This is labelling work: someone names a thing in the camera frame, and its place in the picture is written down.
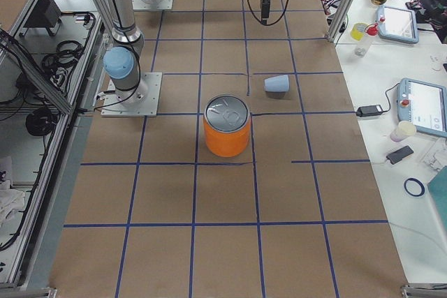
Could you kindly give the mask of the orange can with grey lid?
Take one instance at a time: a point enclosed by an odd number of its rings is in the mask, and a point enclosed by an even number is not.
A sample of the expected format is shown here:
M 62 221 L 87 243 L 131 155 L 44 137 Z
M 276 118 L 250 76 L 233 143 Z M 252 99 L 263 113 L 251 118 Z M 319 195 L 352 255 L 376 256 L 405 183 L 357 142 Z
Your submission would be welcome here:
M 213 154 L 224 158 L 237 156 L 249 143 L 249 108 L 236 96 L 216 96 L 205 107 L 203 126 L 205 144 Z

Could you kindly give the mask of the clear bottle red cap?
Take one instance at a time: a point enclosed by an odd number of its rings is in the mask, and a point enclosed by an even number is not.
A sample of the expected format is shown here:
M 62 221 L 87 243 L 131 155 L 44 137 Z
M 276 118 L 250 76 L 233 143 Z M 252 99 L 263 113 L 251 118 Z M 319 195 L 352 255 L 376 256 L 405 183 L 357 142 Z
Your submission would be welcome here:
M 354 49 L 354 54 L 359 57 L 365 56 L 372 43 L 376 40 L 378 32 L 378 23 L 368 25 L 365 28 L 362 38 Z

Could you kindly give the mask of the black smartphone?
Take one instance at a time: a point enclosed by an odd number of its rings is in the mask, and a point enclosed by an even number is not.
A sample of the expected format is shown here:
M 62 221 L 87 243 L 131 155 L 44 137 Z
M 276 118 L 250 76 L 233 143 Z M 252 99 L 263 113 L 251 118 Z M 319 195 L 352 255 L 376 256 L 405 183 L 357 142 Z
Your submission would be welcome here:
M 411 156 L 414 153 L 413 149 L 406 145 L 393 152 L 386 155 L 386 160 L 390 162 L 391 165 L 401 162 L 406 157 Z

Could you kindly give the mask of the white crumpled cloth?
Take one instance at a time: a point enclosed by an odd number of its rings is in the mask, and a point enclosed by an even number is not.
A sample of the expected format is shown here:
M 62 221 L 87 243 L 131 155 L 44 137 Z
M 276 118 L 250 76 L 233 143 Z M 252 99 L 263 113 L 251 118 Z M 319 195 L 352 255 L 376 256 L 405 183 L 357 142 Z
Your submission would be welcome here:
M 13 162 L 1 158 L 1 225 L 25 208 L 25 192 L 13 188 Z

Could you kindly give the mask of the far blue teach pendant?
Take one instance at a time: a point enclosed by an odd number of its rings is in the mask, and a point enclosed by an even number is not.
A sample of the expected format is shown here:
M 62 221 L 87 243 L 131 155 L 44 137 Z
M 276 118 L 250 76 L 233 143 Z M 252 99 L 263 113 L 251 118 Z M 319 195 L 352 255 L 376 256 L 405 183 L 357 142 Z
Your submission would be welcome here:
M 381 38 L 407 44 L 419 42 L 416 15 L 412 10 L 380 5 L 376 19 Z

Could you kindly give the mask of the white paper cup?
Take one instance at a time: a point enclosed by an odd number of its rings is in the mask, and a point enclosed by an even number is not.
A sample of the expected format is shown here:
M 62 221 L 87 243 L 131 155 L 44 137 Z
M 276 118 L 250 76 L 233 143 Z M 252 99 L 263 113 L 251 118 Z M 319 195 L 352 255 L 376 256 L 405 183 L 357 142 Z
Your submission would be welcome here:
M 401 142 L 415 135 L 417 132 L 416 126 L 410 121 L 400 121 L 393 132 L 390 134 L 390 139 L 393 142 Z

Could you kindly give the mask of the near blue teach pendant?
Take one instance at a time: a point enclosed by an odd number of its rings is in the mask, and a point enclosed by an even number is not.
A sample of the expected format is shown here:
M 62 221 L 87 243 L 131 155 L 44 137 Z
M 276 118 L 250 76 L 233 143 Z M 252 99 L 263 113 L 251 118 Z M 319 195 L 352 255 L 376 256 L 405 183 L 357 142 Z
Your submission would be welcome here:
M 397 89 L 397 118 L 418 132 L 446 137 L 446 88 L 404 77 Z

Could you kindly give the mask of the light blue plastic cup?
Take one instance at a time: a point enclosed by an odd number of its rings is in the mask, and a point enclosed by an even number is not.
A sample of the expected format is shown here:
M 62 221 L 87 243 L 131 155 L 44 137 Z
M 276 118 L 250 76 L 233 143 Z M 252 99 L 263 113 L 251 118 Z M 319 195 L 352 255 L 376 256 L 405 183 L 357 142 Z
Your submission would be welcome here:
M 277 75 L 264 80 L 264 90 L 268 93 L 286 93 L 289 89 L 288 75 Z

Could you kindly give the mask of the blue teach pendant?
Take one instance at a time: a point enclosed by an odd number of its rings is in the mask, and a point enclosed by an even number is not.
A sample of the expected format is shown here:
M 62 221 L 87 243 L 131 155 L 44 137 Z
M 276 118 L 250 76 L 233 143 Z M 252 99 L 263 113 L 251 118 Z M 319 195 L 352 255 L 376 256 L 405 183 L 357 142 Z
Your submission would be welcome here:
M 446 88 L 404 77 L 397 89 L 397 118 L 418 132 L 446 137 Z
M 381 38 L 407 44 L 419 42 L 416 15 L 412 10 L 380 5 L 376 19 Z

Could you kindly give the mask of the yellow tape roll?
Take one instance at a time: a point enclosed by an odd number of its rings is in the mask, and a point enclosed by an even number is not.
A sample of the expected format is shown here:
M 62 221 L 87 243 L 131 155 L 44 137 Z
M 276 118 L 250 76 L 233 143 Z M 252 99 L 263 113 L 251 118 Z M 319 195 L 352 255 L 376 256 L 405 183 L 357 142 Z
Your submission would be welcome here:
M 350 36 L 356 41 L 360 41 L 365 34 L 368 24 L 364 22 L 355 23 L 350 31 Z

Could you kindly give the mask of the black power adapter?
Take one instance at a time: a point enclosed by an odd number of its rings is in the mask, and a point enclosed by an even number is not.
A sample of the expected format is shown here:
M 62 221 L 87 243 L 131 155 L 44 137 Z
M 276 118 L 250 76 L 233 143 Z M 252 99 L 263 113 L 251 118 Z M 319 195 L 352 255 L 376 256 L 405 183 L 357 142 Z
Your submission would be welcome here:
M 363 105 L 356 110 L 357 117 L 375 117 L 384 113 L 380 105 Z

